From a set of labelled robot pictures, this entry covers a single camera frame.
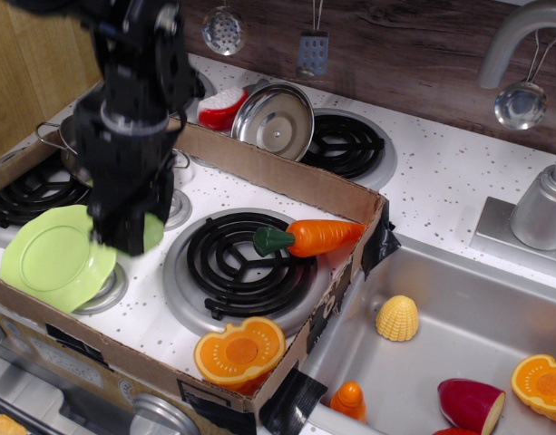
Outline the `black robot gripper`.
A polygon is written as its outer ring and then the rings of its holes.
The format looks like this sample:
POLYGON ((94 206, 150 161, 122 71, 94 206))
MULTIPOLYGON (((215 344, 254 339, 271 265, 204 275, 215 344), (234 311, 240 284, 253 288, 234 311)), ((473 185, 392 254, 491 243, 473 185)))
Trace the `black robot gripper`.
POLYGON ((79 162, 91 175, 91 239, 129 256, 144 253, 144 216, 169 218, 173 145, 180 128, 169 118, 140 126, 113 121, 103 97, 85 97, 74 109, 79 162))

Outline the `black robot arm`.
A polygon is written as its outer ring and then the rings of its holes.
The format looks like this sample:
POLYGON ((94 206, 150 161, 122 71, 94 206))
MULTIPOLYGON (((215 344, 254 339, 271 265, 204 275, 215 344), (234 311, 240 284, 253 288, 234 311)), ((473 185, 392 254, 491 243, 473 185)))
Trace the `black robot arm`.
POLYGON ((76 164, 92 179, 92 241, 129 256, 160 243, 170 214, 174 145, 192 96, 178 1, 14 1, 32 15, 69 15, 91 35, 102 84, 73 111, 76 164))

